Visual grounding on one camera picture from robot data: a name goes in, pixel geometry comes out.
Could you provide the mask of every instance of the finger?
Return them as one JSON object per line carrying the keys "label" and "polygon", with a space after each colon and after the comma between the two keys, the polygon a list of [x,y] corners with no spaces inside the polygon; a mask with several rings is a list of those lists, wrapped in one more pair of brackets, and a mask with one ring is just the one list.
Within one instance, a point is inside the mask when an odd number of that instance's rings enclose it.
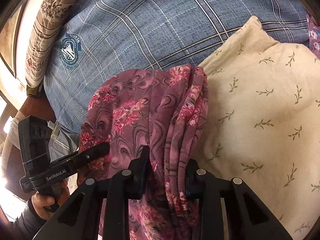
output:
{"label": "finger", "polygon": [[59,206],[63,205],[66,202],[66,200],[69,198],[69,196],[70,196],[69,188],[66,187],[63,189],[62,194],[57,202],[58,205]]}
{"label": "finger", "polygon": [[55,202],[54,198],[50,196],[40,195],[37,192],[32,196],[31,201],[38,216],[44,220],[48,220],[50,218],[50,215],[46,210],[44,210],[44,207],[53,205]]}
{"label": "finger", "polygon": [[67,181],[67,179],[64,179],[63,181],[61,181],[60,184],[61,184],[61,187],[62,187],[62,188],[66,188],[66,187],[68,186],[68,181]]}

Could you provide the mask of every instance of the pillow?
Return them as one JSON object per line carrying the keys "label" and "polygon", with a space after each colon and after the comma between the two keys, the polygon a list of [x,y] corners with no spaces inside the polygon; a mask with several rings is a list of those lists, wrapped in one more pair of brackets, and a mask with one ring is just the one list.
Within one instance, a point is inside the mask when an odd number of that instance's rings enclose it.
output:
{"label": "pillow", "polygon": [[253,16],[200,66],[209,111],[192,157],[219,178],[242,178],[303,239],[320,214],[320,60]]}
{"label": "pillow", "polygon": [[51,50],[69,9],[77,0],[43,0],[30,35],[26,58],[26,80],[36,88],[44,78]]}

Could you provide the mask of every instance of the cream pillow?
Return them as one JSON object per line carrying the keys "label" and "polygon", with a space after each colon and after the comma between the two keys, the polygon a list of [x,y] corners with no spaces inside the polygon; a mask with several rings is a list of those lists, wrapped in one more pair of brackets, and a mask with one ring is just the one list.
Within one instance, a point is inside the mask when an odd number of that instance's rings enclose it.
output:
{"label": "cream pillow", "polygon": [[253,16],[200,65],[209,113],[192,157],[219,178],[242,178],[303,239],[320,215],[320,61]]}

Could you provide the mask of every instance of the bedsheet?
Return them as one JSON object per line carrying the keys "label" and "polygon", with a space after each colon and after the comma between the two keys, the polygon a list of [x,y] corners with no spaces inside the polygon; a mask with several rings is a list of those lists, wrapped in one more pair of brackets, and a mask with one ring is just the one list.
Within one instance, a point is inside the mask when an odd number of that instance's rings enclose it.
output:
{"label": "bedsheet", "polygon": [[44,78],[57,120],[80,132],[91,97],[108,78],[197,65],[252,15],[277,41],[308,44],[297,0],[78,0]]}

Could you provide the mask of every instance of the emblem logo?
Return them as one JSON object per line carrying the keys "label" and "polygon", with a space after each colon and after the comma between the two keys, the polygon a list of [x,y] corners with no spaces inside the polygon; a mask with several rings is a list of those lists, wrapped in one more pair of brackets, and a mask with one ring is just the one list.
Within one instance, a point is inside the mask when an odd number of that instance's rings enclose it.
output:
{"label": "emblem logo", "polygon": [[66,38],[61,42],[59,48],[59,58],[67,69],[75,69],[81,51],[80,38],[76,34],[66,33]]}

